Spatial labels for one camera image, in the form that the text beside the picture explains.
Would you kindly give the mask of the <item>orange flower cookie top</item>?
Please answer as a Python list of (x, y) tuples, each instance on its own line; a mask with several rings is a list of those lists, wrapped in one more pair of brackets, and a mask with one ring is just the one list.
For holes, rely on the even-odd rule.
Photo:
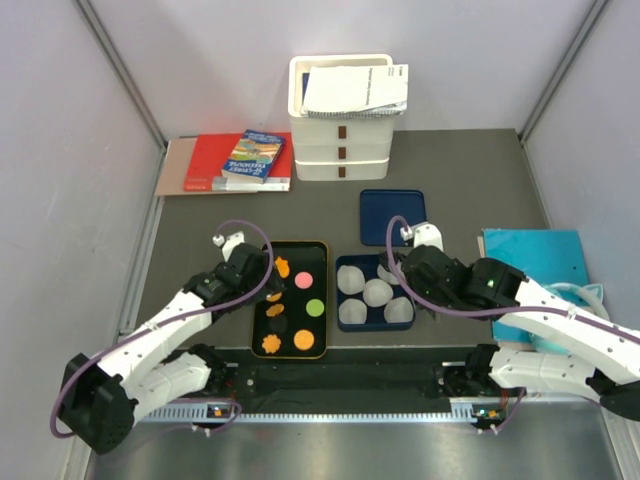
[(275, 267), (282, 279), (286, 279), (289, 277), (291, 268), (289, 262), (285, 258), (278, 256), (275, 260)]

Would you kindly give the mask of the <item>orange small flower cookie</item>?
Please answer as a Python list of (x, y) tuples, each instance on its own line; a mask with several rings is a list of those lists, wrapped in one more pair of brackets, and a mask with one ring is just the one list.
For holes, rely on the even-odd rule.
[(271, 305), (266, 311), (265, 315), (268, 318), (274, 318), (281, 315), (284, 312), (284, 305), (281, 303)]

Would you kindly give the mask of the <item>orange round cookie bottom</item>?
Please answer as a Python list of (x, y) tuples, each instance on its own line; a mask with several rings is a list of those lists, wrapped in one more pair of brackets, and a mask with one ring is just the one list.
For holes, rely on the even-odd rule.
[(301, 329), (294, 334), (293, 343), (299, 351), (308, 351), (315, 343), (315, 336), (311, 331)]

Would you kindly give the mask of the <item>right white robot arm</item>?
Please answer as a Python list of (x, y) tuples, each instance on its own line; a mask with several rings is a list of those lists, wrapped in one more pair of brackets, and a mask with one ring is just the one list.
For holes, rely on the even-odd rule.
[(488, 320), (519, 328), (562, 349), (563, 354), (480, 344), (461, 373), (444, 377), (456, 394), (481, 396), (496, 389), (557, 391), (639, 418), (639, 334), (598, 317), (496, 259), (470, 265), (436, 246), (408, 254), (392, 249), (386, 266), (403, 290), (434, 313)]

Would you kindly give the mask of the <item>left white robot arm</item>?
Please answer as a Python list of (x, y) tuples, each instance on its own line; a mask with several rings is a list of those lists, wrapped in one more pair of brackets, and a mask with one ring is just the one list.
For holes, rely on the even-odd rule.
[(63, 423), (97, 454), (119, 446), (149, 413), (200, 391), (216, 396), (227, 374), (210, 347), (175, 356), (187, 339), (222, 316), (284, 286), (271, 246), (258, 248), (226, 239), (223, 260), (213, 270), (192, 276), (153, 318), (121, 342), (89, 357), (78, 354), (66, 365), (50, 426)]

